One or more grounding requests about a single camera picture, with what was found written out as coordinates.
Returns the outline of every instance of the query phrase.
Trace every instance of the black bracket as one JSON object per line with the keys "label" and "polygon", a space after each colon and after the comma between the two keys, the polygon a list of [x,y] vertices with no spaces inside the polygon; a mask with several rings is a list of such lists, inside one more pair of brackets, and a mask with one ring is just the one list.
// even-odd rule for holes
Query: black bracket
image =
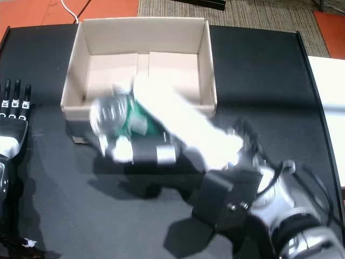
{"label": "black bracket", "polygon": [[192,215],[216,232],[241,227],[256,198],[261,178],[252,168],[207,172]]}

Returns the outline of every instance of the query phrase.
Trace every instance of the black tabletop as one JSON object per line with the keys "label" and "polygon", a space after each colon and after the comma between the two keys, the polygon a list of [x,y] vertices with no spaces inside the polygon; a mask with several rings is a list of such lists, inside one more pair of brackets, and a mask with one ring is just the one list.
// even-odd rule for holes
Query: black tabletop
{"label": "black tabletop", "polygon": [[[177,175],[128,172],[72,142],[59,103],[76,28],[11,29],[1,53],[0,82],[19,77],[31,83],[36,104],[18,167],[20,235],[37,240],[46,258],[231,258],[225,237],[206,246],[211,229],[190,218],[194,195],[183,190],[200,179],[188,174],[187,164]],[[215,124],[244,117],[274,160],[308,164],[327,185],[340,218],[336,170],[298,35],[212,26],[211,42]],[[256,251],[248,240],[241,253],[258,258]]]}

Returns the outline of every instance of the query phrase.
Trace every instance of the green object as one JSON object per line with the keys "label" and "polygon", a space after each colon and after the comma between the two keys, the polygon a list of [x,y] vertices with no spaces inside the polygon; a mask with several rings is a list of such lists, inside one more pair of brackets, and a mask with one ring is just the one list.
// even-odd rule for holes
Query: green object
{"label": "green object", "polygon": [[125,113],[126,120],[121,128],[115,130],[115,135],[131,136],[147,136],[158,135],[163,133],[163,127],[157,123],[134,98],[130,95],[124,95],[126,98],[121,98],[127,105],[127,112]]}

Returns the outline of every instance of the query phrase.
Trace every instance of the cable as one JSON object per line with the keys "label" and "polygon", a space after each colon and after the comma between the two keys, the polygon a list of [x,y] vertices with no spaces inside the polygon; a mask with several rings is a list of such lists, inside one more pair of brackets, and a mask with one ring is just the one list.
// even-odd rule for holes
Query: cable
{"label": "cable", "polygon": [[258,141],[258,136],[255,134],[252,127],[245,120],[243,120],[242,118],[237,119],[234,123],[233,129],[237,132],[237,134],[242,136],[243,139],[248,138],[251,149],[255,153],[258,153],[261,156],[261,158],[265,160],[266,164],[269,165],[274,170],[274,176],[272,180],[270,181],[270,183],[267,185],[265,189],[263,189],[261,192],[257,194],[257,197],[260,197],[264,195],[271,187],[275,185],[280,174],[285,170],[284,164],[281,163],[280,165],[276,165],[270,159],[270,157],[267,155],[264,148]]}
{"label": "cable", "polygon": [[333,215],[333,211],[334,211],[334,206],[332,201],[329,198],[329,195],[325,194],[327,197],[327,201],[328,201],[328,211],[326,210],[326,208],[323,206],[321,200],[310,190],[310,188],[305,184],[305,182],[302,180],[302,178],[297,174],[294,173],[293,177],[296,179],[297,183],[304,189],[304,191],[307,193],[307,195],[309,196],[309,198],[314,201],[316,203],[316,205],[326,214],[328,214],[328,218],[327,218],[327,222],[326,225],[329,226],[331,221],[332,221],[332,215]]}
{"label": "cable", "polygon": [[84,12],[84,10],[87,8],[88,4],[91,2],[91,0],[88,0],[87,3],[84,5],[84,7],[82,8],[82,10],[79,12],[79,14],[77,15],[77,17],[79,18],[81,16],[81,14]]}
{"label": "cable", "polygon": [[313,179],[313,181],[320,187],[320,189],[322,190],[323,194],[325,195],[327,202],[328,202],[328,207],[329,207],[329,211],[328,211],[328,221],[327,221],[327,225],[330,225],[330,222],[332,221],[332,215],[334,215],[334,204],[333,201],[330,198],[330,194],[329,191],[327,189],[327,187],[325,186],[325,184],[323,183],[323,181],[320,179],[320,177],[316,174],[314,174],[312,172],[312,170],[310,170],[308,167],[303,166],[303,170],[304,172],[306,172],[310,178]]}
{"label": "cable", "polygon": [[63,7],[66,9],[67,12],[69,12],[75,19],[75,22],[78,24],[79,23],[79,20],[78,20],[78,17],[75,15],[74,12],[72,12],[65,4],[64,0],[61,0],[61,4],[63,5]]}
{"label": "cable", "polygon": [[312,170],[310,170],[308,167],[303,166],[303,171],[308,173],[309,176],[313,179],[313,181],[320,187],[320,189],[323,191],[324,195],[327,198],[327,202],[328,202],[328,206],[329,209],[326,210],[324,208],[324,206],[322,205],[320,199],[314,195],[314,193],[309,189],[309,187],[304,183],[304,181],[302,180],[301,177],[299,177],[299,175],[297,175],[297,173],[294,173],[293,176],[294,178],[297,180],[298,184],[301,185],[301,187],[306,191],[306,193],[308,194],[309,198],[314,201],[316,203],[316,205],[324,212],[328,215],[328,220],[327,220],[327,226],[330,225],[331,221],[333,220],[335,223],[337,223],[342,229],[345,229],[345,225],[336,218],[336,216],[334,215],[334,204],[330,198],[330,194],[329,191],[327,190],[326,185],[323,183],[323,181],[312,172]]}

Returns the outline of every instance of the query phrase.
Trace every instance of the cardboard box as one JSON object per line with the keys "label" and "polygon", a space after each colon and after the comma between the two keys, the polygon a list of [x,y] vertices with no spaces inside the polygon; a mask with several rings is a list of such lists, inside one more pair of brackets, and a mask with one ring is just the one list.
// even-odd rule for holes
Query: cardboard box
{"label": "cardboard box", "polygon": [[75,142],[91,130],[94,98],[145,74],[172,85],[199,111],[217,106],[208,22],[204,18],[87,19],[79,24],[61,100]]}

